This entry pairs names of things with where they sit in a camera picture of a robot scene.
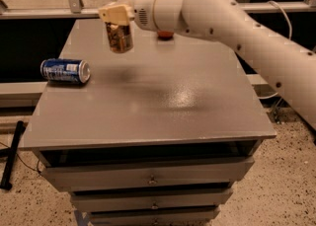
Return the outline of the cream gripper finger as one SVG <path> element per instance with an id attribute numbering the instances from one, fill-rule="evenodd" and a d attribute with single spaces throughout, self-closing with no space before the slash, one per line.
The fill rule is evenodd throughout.
<path id="1" fill-rule="evenodd" d="M 126 4 L 111 3 L 101 7 L 98 12 L 105 23 L 128 26 L 134 20 L 132 8 Z"/>

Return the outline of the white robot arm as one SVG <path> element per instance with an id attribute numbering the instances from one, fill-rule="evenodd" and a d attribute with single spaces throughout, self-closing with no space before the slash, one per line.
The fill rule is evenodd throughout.
<path id="1" fill-rule="evenodd" d="M 146 31 L 227 45 L 316 127 L 315 53 L 253 20 L 236 0 L 117 0 L 99 15 L 119 27 L 134 21 Z"/>

